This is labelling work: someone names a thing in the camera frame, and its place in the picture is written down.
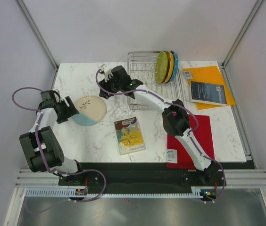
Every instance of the white marble surface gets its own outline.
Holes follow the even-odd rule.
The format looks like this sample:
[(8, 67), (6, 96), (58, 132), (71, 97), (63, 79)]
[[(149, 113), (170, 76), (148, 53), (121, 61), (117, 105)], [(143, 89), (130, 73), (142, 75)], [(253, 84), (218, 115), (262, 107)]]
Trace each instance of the white marble surface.
[[(62, 98), (70, 96), (75, 102), (86, 95), (99, 95), (95, 73), (103, 63), (61, 64), (54, 89)], [(126, 63), (106, 63), (111, 68)], [(217, 65), (216, 61), (180, 62), (179, 69)], [(211, 120), (215, 157), (222, 162), (244, 162), (245, 154), (231, 108), (218, 107), (198, 111), (196, 105), (188, 100), (189, 92), (182, 76), (184, 105), (194, 114), (209, 115)], [(132, 111), (127, 97), (114, 96), (105, 100), (107, 115), (104, 120), (91, 127), (77, 125), (72, 119), (53, 130), (63, 148), (65, 156), (84, 162), (166, 162), (166, 132), (162, 116), (155, 111)], [(137, 116), (146, 150), (120, 155), (117, 145), (114, 121)]]

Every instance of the sticker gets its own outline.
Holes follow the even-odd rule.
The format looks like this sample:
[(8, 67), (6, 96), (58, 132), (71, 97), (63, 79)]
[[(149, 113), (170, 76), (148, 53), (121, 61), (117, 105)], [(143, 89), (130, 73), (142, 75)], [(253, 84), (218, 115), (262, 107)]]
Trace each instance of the sticker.
[(186, 79), (193, 79), (193, 76), (190, 71), (184, 71), (184, 75)]
[(166, 151), (166, 161), (169, 163), (177, 164), (177, 150), (167, 149)]

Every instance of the wire dish rack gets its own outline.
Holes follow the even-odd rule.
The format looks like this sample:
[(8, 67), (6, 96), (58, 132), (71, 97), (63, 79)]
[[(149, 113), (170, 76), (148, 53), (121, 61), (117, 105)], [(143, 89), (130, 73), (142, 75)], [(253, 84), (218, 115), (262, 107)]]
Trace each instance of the wire dish rack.
[[(138, 79), (149, 89), (170, 99), (183, 100), (183, 86), (178, 69), (176, 78), (168, 83), (155, 83), (155, 65), (160, 51), (137, 51), (128, 53), (128, 71), (131, 79)], [(128, 98), (132, 110), (152, 110), (141, 101)]]

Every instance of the cable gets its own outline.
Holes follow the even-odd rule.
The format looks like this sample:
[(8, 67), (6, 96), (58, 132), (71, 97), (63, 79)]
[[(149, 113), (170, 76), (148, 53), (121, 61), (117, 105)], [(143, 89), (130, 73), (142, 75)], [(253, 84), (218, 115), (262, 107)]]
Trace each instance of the cable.
[(216, 199), (213, 199), (213, 198), (209, 197), (208, 195), (205, 195), (205, 197), (207, 197), (207, 198), (209, 198), (210, 200), (213, 200), (213, 201), (216, 200)]
[(49, 165), (48, 165), (48, 163), (47, 163), (47, 161), (46, 161), (46, 157), (45, 157), (45, 155), (44, 155), (44, 151), (43, 151), (43, 149), (42, 149), (42, 147), (41, 147), (40, 138), (39, 138), (39, 134), (38, 134), (38, 128), (39, 128), (39, 125), (40, 125), (41, 120), (42, 120), (42, 117), (43, 117), (43, 111), (40, 110), (40, 109), (33, 109), (33, 108), (23, 107), (23, 106), (21, 106), (20, 104), (18, 104), (18, 103), (15, 101), (15, 94), (16, 94), (18, 91), (21, 91), (21, 90), (24, 90), (24, 89), (34, 89), (34, 90), (38, 90), (38, 91), (40, 91), (40, 92), (43, 92), (43, 91), (42, 91), (41, 89), (38, 89), (38, 88), (35, 88), (35, 87), (23, 87), (23, 88), (17, 89), (17, 90), (12, 94), (11, 99), (12, 99), (12, 101), (14, 102), (14, 104), (17, 105), (19, 108), (22, 108), (22, 109), (25, 109), (25, 110), (28, 110), (28, 111), (34, 111), (34, 112), (37, 111), (37, 112), (40, 113), (40, 117), (39, 117), (39, 119), (38, 119), (38, 121), (37, 121), (37, 123), (36, 123), (35, 131), (34, 131), (34, 132), (35, 132), (35, 139), (36, 139), (36, 142), (37, 142), (38, 148), (39, 148), (39, 150), (40, 150), (40, 154), (41, 154), (41, 157), (42, 157), (42, 160), (43, 160), (43, 163), (44, 163), (44, 165), (45, 165), (46, 170), (47, 170), (49, 173), (55, 173), (56, 171), (58, 171), (58, 173), (60, 173), (60, 174), (73, 175), (73, 176), (80, 175), (80, 174), (87, 173), (87, 172), (97, 172), (97, 173), (99, 173), (99, 174), (103, 177), (103, 179), (104, 179), (104, 186), (103, 186), (103, 189), (101, 190), (101, 192), (100, 192), (98, 195), (96, 195), (96, 196), (94, 196), (94, 197), (92, 197), (92, 198), (90, 198), (90, 199), (82, 200), (82, 201), (76, 201), (76, 202), (90, 202), (90, 201), (93, 201), (93, 200), (98, 199), (98, 198), (104, 193), (104, 191), (105, 191), (105, 189), (106, 189), (106, 187), (107, 187), (107, 181), (106, 181), (105, 175), (104, 175), (102, 172), (100, 172), (100, 171), (98, 171), (98, 170), (96, 170), (96, 169), (92, 169), (92, 170), (91, 170), (91, 169), (83, 170), (83, 171), (80, 171), (80, 172), (77, 172), (77, 173), (67, 173), (67, 172), (63, 172), (63, 171), (56, 170), (56, 169), (50, 170), (50, 167), (49, 167)]
[(36, 214), (40, 214), (40, 213), (46, 212), (46, 211), (48, 211), (48, 210), (60, 205), (61, 203), (66, 202), (66, 201), (69, 201), (69, 199), (64, 199), (64, 200), (58, 201), (57, 203), (55, 203), (55, 204), (53, 204), (53, 205), (51, 205), (51, 206), (49, 206), (49, 207), (47, 207), (47, 208), (45, 208), (43, 210), (37, 211), (37, 212), (33, 212), (30, 209), (28, 209), (27, 202), (25, 202), (24, 208), (29, 214), (36, 215)]
[(213, 192), (216, 191), (217, 188), (218, 188), (218, 183), (215, 181), (215, 188), (214, 188)]
[(58, 96), (58, 101), (57, 101), (57, 103), (59, 103), (59, 102), (61, 102), (61, 96), (60, 96), (60, 94), (57, 92), (57, 91), (53, 91), (53, 93), (54, 94), (56, 94), (57, 96)]
[[(168, 104), (168, 105), (176, 106), (176, 107), (179, 107), (179, 108), (185, 110), (186, 112), (188, 112), (188, 113), (193, 117), (193, 119), (194, 119), (195, 122), (196, 122), (196, 126), (188, 131), (188, 135), (190, 135), (191, 132), (195, 131), (195, 130), (199, 127), (199, 122), (198, 122), (196, 116), (195, 116), (190, 110), (188, 110), (188, 109), (186, 109), (185, 107), (183, 107), (183, 106), (181, 106), (181, 105), (178, 105), (178, 104), (174, 104), (174, 103), (170, 103), (170, 102), (165, 102), (165, 100), (164, 100), (163, 98), (161, 98), (161, 97), (158, 96), (156, 93), (153, 93), (153, 92), (151, 92), (151, 91), (148, 91), (148, 90), (145, 90), (145, 89), (133, 89), (133, 90), (126, 91), (126, 92), (121, 92), (121, 93), (112, 93), (112, 92), (109, 92), (109, 91), (105, 90), (105, 89), (100, 85), (100, 83), (99, 83), (99, 81), (98, 81), (98, 75), (99, 75), (99, 73), (101, 73), (101, 72), (102, 72), (102, 69), (99, 69), (99, 70), (96, 72), (96, 75), (95, 75), (95, 81), (96, 81), (96, 84), (98, 85), (98, 87), (99, 87), (102, 91), (104, 91), (104, 92), (106, 92), (106, 93), (108, 93), (108, 94), (110, 94), (110, 95), (116, 95), (116, 96), (118, 96), (118, 95), (124, 95), (124, 94), (128, 94), (128, 93), (133, 93), (133, 92), (146, 92), (146, 93), (150, 93), (151, 95), (155, 96), (157, 99), (161, 100), (162, 102), (164, 102), (164, 103), (166, 103), (166, 104)], [(222, 174), (223, 174), (223, 186), (222, 186), (222, 189), (221, 189), (221, 192), (220, 192), (219, 196), (217, 196), (217, 197), (215, 198), (215, 200), (217, 200), (217, 199), (221, 196), (221, 194), (223, 193), (223, 190), (224, 190), (224, 188), (225, 188), (225, 173), (224, 173), (224, 169), (223, 169), (221, 163), (219, 163), (217, 160), (212, 159), (212, 158), (210, 158), (210, 157), (208, 157), (208, 156), (203, 155), (202, 151), (201, 151), (201, 150), (199, 149), (199, 147), (196, 145), (196, 143), (195, 143), (195, 141), (193, 140), (193, 138), (192, 138), (191, 136), (189, 136), (189, 138), (190, 138), (191, 142), (194, 144), (194, 146), (196, 147), (197, 151), (199, 152), (199, 154), (200, 154), (201, 156), (203, 156), (204, 158), (206, 158), (206, 159), (208, 159), (208, 160), (210, 160), (210, 161), (213, 161), (213, 162), (217, 163), (217, 164), (220, 166), (220, 169), (221, 169)]]

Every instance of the yellow envelope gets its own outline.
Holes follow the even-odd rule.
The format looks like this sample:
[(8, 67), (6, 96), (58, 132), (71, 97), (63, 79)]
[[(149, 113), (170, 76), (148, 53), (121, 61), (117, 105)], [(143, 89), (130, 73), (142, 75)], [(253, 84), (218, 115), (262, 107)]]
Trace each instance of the yellow envelope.
[[(193, 79), (188, 80), (190, 86), (191, 81), (206, 82), (217, 85), (223, 85), (225, 89), (225, 96), (227, 105), (235, 105), (236, 102), (232, 96), (232, 93), (228, 89), (220, 71), (217, 66), (211, 67), (195, 67), (195, 68), (186, 68), (183, 71), (190, 71)], [(207, 105), (203, 103), (196, 103), (198, 110), (209, 109), (214, 107), (221, 107), (218, 105)]]

